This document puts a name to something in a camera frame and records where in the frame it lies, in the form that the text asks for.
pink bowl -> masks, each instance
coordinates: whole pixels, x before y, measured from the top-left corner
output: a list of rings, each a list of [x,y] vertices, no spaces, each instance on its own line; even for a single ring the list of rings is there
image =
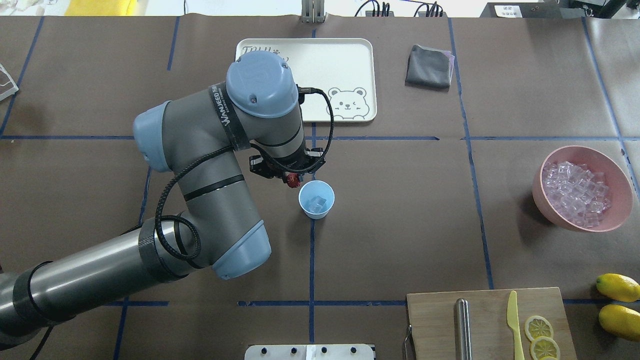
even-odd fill
[[[589,229],[580,227],[563,218],[552,206],[542,185],[542,168],[546,162],[561,163],[569,161],[574,164],[586,164],[592,172],[603,172],[605,184],[609,187],[607,197],[611,200],[611,208],[604,212],[604,219],[600,225]],[[554,150],[536,173],[533,180],[533,199],[542,214],[555,225],[573,231],[586,233],[603,233],[619,228],[631,215],[633,193],[629,180],[620,167],[608,156],[599,151],[584,146],[565,146]]]

yellow knife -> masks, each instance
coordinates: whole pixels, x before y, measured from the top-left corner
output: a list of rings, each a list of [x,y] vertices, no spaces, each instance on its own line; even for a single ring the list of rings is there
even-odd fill
[[[507,303],[507,325],[513,331],[513,359],[524,360],[522,339],[520,339],[520,321],[518,319],[518,293],[511,291]]]

yellow lemon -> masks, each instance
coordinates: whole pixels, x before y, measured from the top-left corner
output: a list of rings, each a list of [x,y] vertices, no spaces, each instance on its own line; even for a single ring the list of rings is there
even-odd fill
[[[637,311],[609,304],[600,310],[598,320],[607,332],[630,341],[640,341],[640,313]]]
[[[640,285],[630,277],[620,274],[604,274],[596,279],[598,291],[614,300],[633,302],[640,297]]]
[[[529,341],[533,341],[540,336],[548,338],[554,337],[554,328],[551,323],[542,316],[534,315],[524,322],[524,333]]]
[[[560,359],[560,348],[558,344],[552,338],[546,336],[538,336],[533,339],[529,351],[534,360],[542,360],[545,357]]]

yellow paper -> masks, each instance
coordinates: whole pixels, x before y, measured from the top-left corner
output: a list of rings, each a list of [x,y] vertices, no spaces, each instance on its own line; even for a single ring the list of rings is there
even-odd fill
[[[71,0],[66,16],[130,16],[136,0]]]

robotic arm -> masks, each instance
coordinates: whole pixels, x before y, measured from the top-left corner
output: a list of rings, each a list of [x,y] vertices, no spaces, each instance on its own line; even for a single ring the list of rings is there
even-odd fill
[[[328,102],[320,90],[298,88],[279,56],[254,51],[229,67],[226,82],[138,115],[134,137],[145,160],[156,171],[176,174],[156,217],[61,260],[0,274],[0,350],[30,340],[42,327],[207,266],[231,279],[263,264],[271,247],[231,150],[258,149],[260,155],[250,158],[252,172],[297,186],[326,154],[305,147],[300,104],[314,92]],[[175,183],[188,210],[162,216]]]

